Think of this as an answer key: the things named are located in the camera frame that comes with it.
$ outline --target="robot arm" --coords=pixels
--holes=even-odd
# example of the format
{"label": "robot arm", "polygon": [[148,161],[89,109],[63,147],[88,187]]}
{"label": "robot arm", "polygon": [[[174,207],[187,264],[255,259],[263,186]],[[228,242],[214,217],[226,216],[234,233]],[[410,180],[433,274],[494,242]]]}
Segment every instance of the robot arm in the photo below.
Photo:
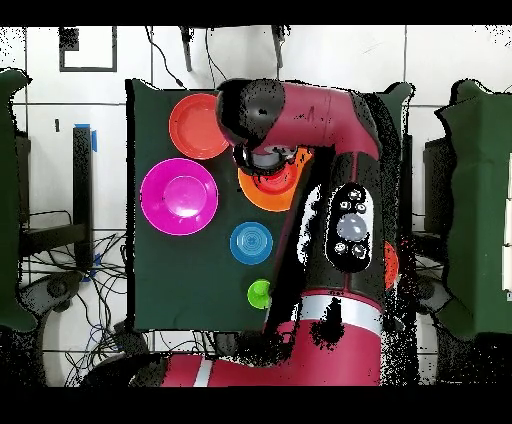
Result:
{"label": "robot arm", "polygon": [[354,93],[275,80],[219,90],[218,124],[244,172],[271,175],[298,147],[314,150],[282,230],[264,329],[288,356],[266,367],[190,359],[167,381],[196,381],[188,370],[209,386],[378,385],[385,270],[368,107]]}

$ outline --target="plate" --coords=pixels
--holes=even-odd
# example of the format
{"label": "plate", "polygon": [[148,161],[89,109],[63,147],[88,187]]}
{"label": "plate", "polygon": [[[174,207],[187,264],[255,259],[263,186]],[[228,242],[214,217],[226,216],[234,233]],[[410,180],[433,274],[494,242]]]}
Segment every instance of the plate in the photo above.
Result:
{"label": "plate", "polygon": [[167,159],[144,177],[140,203],[144,216],[157,230],[175,236],[194,234],[215,215],[217,184],[197,162]]}
{"label": "plate", "polygon": [[384,242],[384,260],[386,265],[386,290],[389,290],[398,277],[398,256],[393,246],[387,241]]}
{"label": "plate", "polygon": [[192,94],[178,102],[171,112],[171,140],[189,158],[211,159],[229,145],[217,125],[215,100],[211,94]]}
{"label": "plate", "polygon": [[249,176],[238,170],[238,182],[245,197],[254,205],[270,212],[283,212],[290,209],[293,194],[297,188],[305,163],[313,155],[300,148],[293,164],[271,177]]}

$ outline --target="table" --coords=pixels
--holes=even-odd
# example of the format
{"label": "table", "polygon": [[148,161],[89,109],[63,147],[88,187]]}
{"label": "table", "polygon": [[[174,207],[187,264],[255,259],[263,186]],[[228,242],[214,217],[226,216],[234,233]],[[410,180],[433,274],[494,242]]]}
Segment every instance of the table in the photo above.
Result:
{"label": "table", "polygon": [[[203,230],[172,237],[154,229],[145,219],[138,200],[141,182],[158,162],[184,157],[172,143],[168,121],[173,107],[192,93],[213,90],[154,90],[133,79],[135,120],[135,321],[137,330],[260,330],[264,310],[249,305],[247,289],[258,278],[271,280],[280,229],[286,212],[267,212],[254,206],[238,184],[230,149],[200,163],[213,175],[219,190],[219,207]],[[408,84],[393,85],[378,97],[386,104],[395,128],[401,132],[402,102],[410,94]],[[270,257],[247,266],[229,250],[233,229],[244,221],[257,221],[271,232]]]}
{"label": "table", "polygon": [[440,311],[439,320],[464,340],[481,333],[512,334],[512,302],[502,289],[512,97],[486,93],[467,80],[438,113],[449,125],[457,156],[446,274],[455,298]]}

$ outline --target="red plate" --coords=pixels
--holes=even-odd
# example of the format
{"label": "red plate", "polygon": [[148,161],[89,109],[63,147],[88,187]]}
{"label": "red plate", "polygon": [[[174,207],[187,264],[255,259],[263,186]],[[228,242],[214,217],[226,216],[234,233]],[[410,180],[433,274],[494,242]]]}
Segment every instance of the red plate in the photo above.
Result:
{"label": "red plate", "polygon": [[215,99],[211,94],[192,94],[172,110],[169,118],[171,140],[189,158],[211,159],[228,147],[217,125]]}

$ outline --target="chair leg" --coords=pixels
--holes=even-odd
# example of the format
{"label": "chair leg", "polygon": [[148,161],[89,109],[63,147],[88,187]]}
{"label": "chair leg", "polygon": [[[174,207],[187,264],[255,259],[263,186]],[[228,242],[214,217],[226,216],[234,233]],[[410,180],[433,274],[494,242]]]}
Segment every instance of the chair leg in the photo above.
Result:
{"label": "chair leg", "polygon": [[276,50],[277,66],[283,67],[283,57],[281,55],[281,42],[284,41],[283,25],[272,25],[272,37],[274,38],[274,49]]}
{"label": "chair leg", "polygon": [[18,173],[20,183],[20,223],[29,220],[29,191],[28,191],[28,158],[30,153],[30,140],[25,134],[16,136],[16,150],[18,153]]}
{"label": "chair leg", "polygon": [[187,71],[192,72],[192,61],[190,60],[190,40],[192,36],[190,35],[190,28],[186,26],[180,26],[181,30],[181,41],[183,42],[183,52],[185,53],[185,65],[187,66]]}

